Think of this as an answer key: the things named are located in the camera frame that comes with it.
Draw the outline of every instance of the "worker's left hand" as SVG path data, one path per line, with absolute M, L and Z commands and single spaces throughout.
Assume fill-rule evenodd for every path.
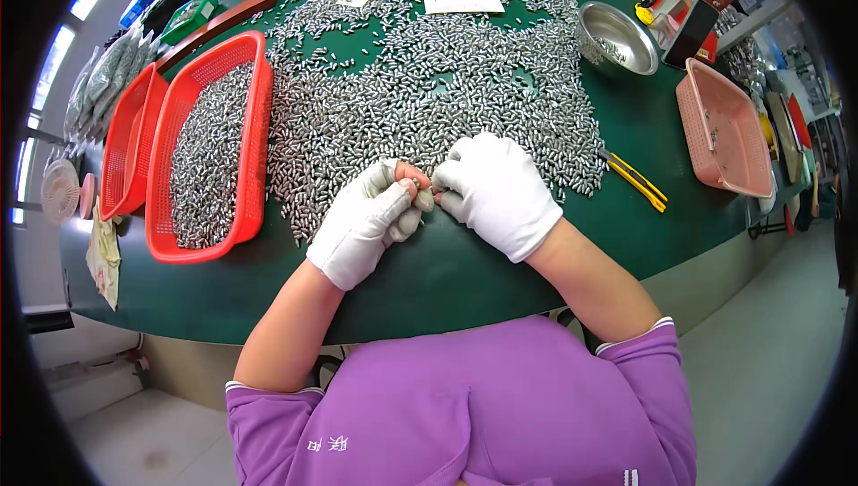
M 307 258 L 338 288 L 351 290 L 375 270 L 387 246 L 417 230 L 421 213 L 433 206 L 429 178 L 420 170 L 396 159 L 379 161 L 336 195 Z

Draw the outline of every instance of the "white fan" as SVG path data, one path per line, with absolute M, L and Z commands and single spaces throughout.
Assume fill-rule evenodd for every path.
M 52 162 L 42 178 L 42 212 L 51 223 L 62 225 L 71 219 L 80 197 L 75 166 L 66 159 Z

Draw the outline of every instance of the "yellow utility knife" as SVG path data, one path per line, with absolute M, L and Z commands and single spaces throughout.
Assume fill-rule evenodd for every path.
M 664 203 L 668 201 L 668 198 L 664 197 L 664 194 L 661 193 L 658 188 L 653 186 L 649 180 L 646 180 L 646 178 L 638 173 L 635 168 L 622 161 L 619 156 L 610 152 L 606 148 L 599 149 L 599 156 L 604 158 L 607 165 L 619 173 L 619 176 L 628 180 L 629 184 L 632 186 L 638 188 L 638 191 L 643 193 L 643 195 L 649 199 L 649 202 L 656 207 L 657 211 L 664 212 L 667 208 Z

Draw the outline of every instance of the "phone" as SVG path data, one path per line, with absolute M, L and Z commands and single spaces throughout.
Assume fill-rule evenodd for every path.
M 661 56 L 661 61 L 677 69 L 685 69 L 686 59 L 693 58 L 706 41 L 709 32 L 718 20 L 718 9 L 709 5 L 705 0 L 694 0 L 692 8 L 688 10 L 686 19 L 676 35 L 670 41 L 668 49 Z

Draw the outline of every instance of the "green box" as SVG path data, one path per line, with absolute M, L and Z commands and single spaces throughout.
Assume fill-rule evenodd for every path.
M 193 15 L 185 21 L 173 27 L 173 22 L 179 18 L 189 5 L 199 2 L 194 8 Z M 191 32 L 198 30 L 203 24 L 209 21 L 209 18 L 215 12 L 218 6 L 217 0 L 190 0 L 187 4 L 176 9 L 176 12 L 170 17 L 170 21 L 166 23 L 164 33 L 161 34 L 161 40 L 170 46 L 176 46 L 179 41 L 185 39 Z

